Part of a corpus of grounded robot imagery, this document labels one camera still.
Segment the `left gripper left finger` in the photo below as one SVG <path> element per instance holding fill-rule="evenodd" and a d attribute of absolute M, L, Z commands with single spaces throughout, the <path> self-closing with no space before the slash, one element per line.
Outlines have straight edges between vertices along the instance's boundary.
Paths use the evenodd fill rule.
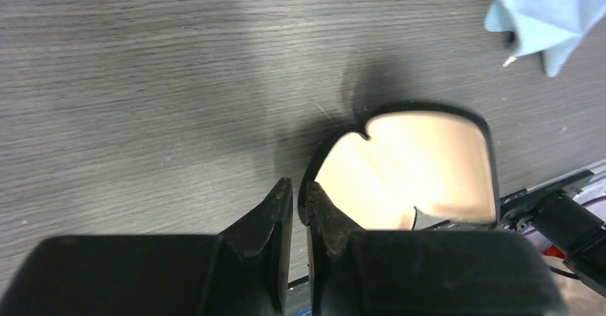
<path fill-rule="evenodd" d="M 40 242 L 3 315 L 283 315 L 293 187 L 280 179 L 218 234 L 67 235 Z"/>

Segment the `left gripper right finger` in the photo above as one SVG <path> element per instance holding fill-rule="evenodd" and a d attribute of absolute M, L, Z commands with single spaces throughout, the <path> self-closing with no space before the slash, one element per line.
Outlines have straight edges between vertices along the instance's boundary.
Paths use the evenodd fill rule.
<path fill-rule="evenodd" d="M 566 315 L 547 265 L 494 230 L 365 230 L 307 190 L 314 315 Z"/>

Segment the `black glasses case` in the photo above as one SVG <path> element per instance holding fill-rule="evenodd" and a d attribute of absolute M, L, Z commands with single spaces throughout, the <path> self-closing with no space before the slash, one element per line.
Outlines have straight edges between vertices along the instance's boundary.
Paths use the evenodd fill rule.
<path fill-rule="evenodd" d="M 317 183 L 363 229 L 412 230 L 420 214 L 493 225 L 500 216 L 494 158 L 480 115 L 432 102 L 388 104 L 320 144 L 299 188 L 299 218 L 307 222 L 308 189 Z"/>

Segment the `light blue cleaning cloth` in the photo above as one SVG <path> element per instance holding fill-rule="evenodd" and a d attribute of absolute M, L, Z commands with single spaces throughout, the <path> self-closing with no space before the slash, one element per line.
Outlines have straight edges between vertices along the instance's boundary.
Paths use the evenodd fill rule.
<path fill-rule="evenodd" d="M 605 0 L 492 0 L 484 27 L 513 33 L 510 58 L 539 53 L 554 77 L 604 15 Z"/>

